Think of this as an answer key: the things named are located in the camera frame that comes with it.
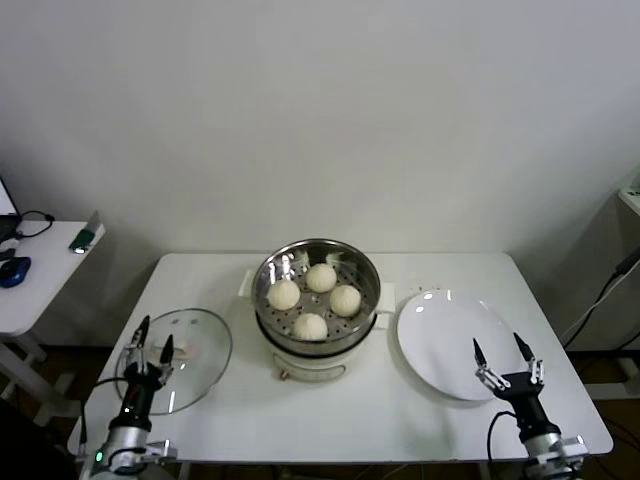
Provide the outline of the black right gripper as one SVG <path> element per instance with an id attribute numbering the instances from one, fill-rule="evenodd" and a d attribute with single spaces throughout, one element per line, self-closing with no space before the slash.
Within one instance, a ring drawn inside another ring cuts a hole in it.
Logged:
<path id="1" fill-rule="evenodd" d="M 527 372 L 506 374 L 504 378 L 488 365 L 478 341 L 473 339 L 476 377 L 495 396 L 508 402 L 516 416 L 520 437 L 538 437 L 555 434 L 556 425 L 547 417 L 539 400 L 544 384 L 544 365 L 537 359 L 531 347 L 517 334 L 513 334 L 518 349 L 528 365 Z"/>

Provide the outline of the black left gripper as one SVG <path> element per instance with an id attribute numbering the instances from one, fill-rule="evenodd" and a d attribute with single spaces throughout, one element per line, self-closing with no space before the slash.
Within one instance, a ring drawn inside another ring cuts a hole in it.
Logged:
<path id="1" fill-rule="evenodd" d="M 159 366 L 147 364 L 144 346 L 150 326 L 146 315 L 125 346 L 127 389 L 119 411 L 120 423 L 150 423 L 149 415 L 155 393 L 173 372 L 174 338 L 170 334 L 161 351 Z"/>

